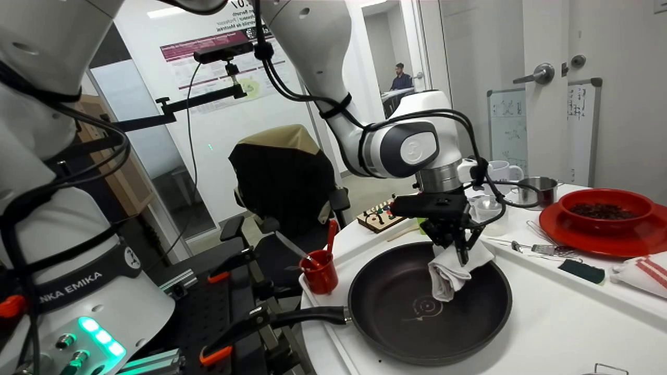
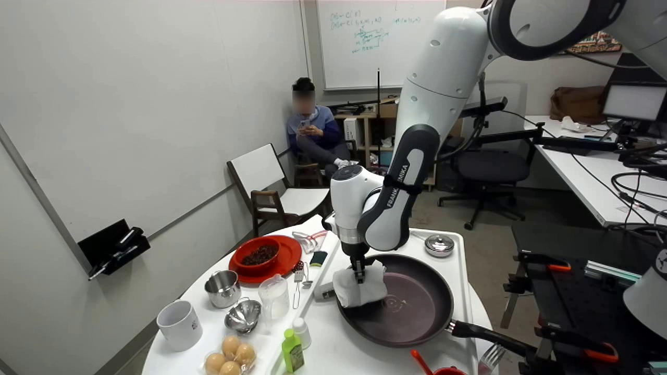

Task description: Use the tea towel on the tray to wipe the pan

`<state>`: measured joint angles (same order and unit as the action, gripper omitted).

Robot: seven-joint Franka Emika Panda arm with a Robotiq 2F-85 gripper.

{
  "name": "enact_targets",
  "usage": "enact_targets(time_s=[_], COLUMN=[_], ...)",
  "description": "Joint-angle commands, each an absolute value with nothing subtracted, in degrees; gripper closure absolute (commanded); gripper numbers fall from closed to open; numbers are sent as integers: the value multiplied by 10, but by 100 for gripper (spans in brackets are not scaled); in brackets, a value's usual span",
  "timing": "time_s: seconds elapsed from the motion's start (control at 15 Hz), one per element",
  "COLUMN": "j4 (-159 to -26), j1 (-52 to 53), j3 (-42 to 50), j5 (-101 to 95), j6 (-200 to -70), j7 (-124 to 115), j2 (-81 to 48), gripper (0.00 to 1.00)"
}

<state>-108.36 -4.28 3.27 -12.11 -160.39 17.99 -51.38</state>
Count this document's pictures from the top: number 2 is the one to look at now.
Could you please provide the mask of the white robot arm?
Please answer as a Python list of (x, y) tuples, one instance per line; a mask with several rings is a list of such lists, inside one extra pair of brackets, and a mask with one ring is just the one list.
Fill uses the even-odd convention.
[(496, 57), (543, 59), (605, 31), (667, 76), (667, 0), (494, 0), (433, 16), (400, 86), (395, 152), (385, 173), (360, 165), (331, 179), (333, 229), (354, 268), (371, 249), (408, 239), (408, 216), (440, 144)]

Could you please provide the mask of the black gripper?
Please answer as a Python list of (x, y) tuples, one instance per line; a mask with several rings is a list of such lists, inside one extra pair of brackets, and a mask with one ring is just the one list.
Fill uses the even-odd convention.
[(351, 258), (353, 264), (356, 264), (364, 258), (364, 254), (370, 251), (370, 246), (364, 242), (343, 244), (343, 251)]

